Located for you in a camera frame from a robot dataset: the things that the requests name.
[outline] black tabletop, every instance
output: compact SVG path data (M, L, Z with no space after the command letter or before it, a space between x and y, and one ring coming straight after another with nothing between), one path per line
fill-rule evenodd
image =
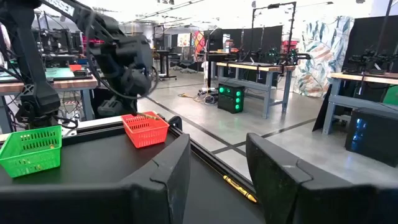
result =
M125 135L62 147L61 166L12 179L0 168L0 187L21 184L118 182L151 160L163 144L136 149ZM228 185L219 173L192 153L184 223L264 223L259 207Z

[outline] green basket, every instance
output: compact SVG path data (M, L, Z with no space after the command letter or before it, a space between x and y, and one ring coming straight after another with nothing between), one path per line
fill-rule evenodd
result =
M19 131L10 134L0 150L0 164L10 177L60 166L62 128Z

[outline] yellow pen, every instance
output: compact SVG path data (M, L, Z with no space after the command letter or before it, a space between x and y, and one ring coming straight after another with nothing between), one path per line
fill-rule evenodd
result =
M234 187L236 190L238 190L239 192L241 192L246 198L248 198L250 201L257 203L257 200L251 195L249 194L246 190L244 190L241 186L239 186L238 184L236 184L235 182L233 182L233 180L231 180L231 178L229 178L228 176L224 175L224 180L227 181L227 183L231 184L232 187Z

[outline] black box with green lights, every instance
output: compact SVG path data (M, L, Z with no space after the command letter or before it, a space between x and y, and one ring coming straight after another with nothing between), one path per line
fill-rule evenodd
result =
M239 113L243 111L244 86L234 83L218 84L218 106L217 108Z

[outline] marker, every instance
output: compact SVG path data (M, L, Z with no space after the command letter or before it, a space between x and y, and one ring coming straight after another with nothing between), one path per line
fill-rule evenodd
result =
M143 116L143 117L145 117L145 118L154 119L154 120L159 120L158 117L151 116L151 115L148 115L148 114L144 114L144 113L140 113L140 112L138 112L137 114L138 114L138 115L141 115L141 116Z
M231 178L229 178L228 176L224 175L224 180L227 181L227 183L231 184L232 187L234 187L236 190L238 190L239 192L241 192L246 198L248 198L250 201L257 203L257 200L251 195L249 194L246 190L244 190L241 186L239 186L238 184L236 184L235 182L233 182L231 180Z

